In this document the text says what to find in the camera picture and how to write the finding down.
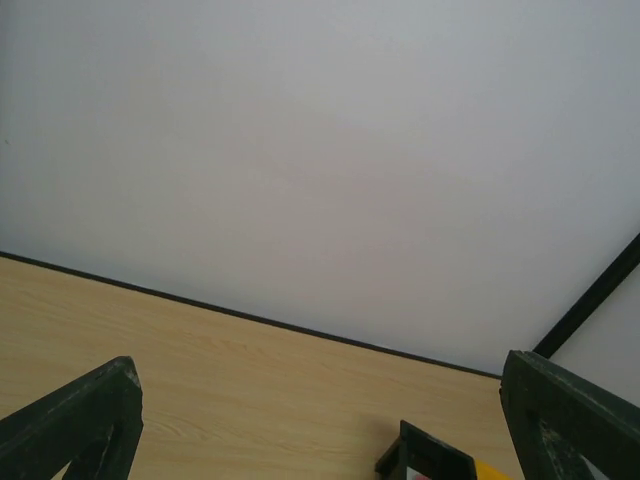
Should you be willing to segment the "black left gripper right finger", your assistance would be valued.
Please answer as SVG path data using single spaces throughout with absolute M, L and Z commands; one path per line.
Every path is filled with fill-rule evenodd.
M 501 405 L 527 479 L 639 477 L 639 408 L 530 351 L 504 364 Z

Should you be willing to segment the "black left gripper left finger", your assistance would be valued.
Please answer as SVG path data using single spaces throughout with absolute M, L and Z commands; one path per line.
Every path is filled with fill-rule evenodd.
M 113 358 L 1 420 L 1 477 L 128 478 L 142 405 L 133 359 Z

